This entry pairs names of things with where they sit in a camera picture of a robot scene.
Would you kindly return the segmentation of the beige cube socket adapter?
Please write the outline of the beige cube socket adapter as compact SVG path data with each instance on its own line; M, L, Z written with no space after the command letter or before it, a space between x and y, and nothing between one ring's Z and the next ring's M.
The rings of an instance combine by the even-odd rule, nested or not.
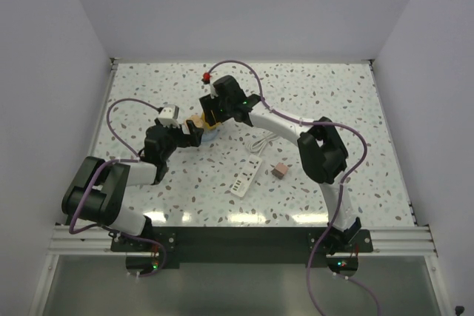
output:
M190 128L189 122L193 122L193 125L197 128L203 129L204 128L204 122L202 120L202 117L199 115L191 115L189 118L186 118L184 120L184 125L186 128Z

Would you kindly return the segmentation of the light blue round power socket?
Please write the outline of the light blue round power socket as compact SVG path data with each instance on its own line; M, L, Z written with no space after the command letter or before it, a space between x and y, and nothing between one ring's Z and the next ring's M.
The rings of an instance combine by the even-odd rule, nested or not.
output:
M205 131L204 131L204 133L203 133L203 135L202 135L202 137L201 137L201 142L202 142L202 143L211 142L212 140L216 139L217 136L218 136L218 134L217 134L217 135L206 135L206 134L205 134Z

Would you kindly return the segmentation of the pink cube socket adapter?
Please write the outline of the pink cube socket adapter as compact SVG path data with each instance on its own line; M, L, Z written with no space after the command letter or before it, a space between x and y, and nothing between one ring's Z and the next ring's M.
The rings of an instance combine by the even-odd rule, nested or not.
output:
M283 163L277 163L272 169L272 175L278 179L282 179L288 172L289 167Z

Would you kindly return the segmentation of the yellow cube socket adapter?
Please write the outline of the yellow cube socket adapter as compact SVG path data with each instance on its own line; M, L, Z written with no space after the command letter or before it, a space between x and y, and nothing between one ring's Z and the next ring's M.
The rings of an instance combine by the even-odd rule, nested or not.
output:
M205 134L206 135L217 135L218 134L218 127L206 128Z

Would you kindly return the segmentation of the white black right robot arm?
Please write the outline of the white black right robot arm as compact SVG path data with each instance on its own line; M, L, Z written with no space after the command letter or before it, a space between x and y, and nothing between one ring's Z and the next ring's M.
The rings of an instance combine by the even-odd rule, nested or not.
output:
M264 103L262 96L245 95L231 75L212 81L210 74L205 73L202 81L210 85L210 94L200 98L204 121L209 126L233 119L297 146L303 171L319 184L327 206L329 223L327 231L318 239L319 249L333 255L353 246L361 222L344 191L348 151L334 123L322 117L305 124L301 118L277 113Z

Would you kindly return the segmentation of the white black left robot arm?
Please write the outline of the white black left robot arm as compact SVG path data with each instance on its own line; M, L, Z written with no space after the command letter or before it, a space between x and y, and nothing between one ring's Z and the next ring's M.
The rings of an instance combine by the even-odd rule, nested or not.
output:
M71 217L69 233L100 226L127 235L127 242L137 251L149 249L153 244L150 219L124 206L125 190L160 183L176 149L199 147L203 134L204 129L191 120L177 127L156 121L147 129L136 159L86 157L61 202L62 212Z

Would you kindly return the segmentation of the white power strip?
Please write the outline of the white power strip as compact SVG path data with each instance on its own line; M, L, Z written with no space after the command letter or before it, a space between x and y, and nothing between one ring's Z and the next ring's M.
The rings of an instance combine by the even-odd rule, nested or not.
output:
M237 175L234 184L231 187L230 192L238 197L243 198L247 191L249 190L251 183L253 182L254 178L260 166L262 164L262 158L257 155L250 155L248 159L244 162L244 166L241 169L240 173Z

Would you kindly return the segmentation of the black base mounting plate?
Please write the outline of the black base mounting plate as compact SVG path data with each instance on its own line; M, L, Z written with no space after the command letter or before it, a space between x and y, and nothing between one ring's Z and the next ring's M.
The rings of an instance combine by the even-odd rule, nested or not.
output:
M181 263L263 263L307 264L324 227L153 227L153 238L167 253L165 268ZM152 257L159 251L151 243L117 238L112 252L143 253ZM348 241L336 237L333 229L319 244L312 267L326 267L326 255L336 253L355 257L373 252L370 231L360 229Z

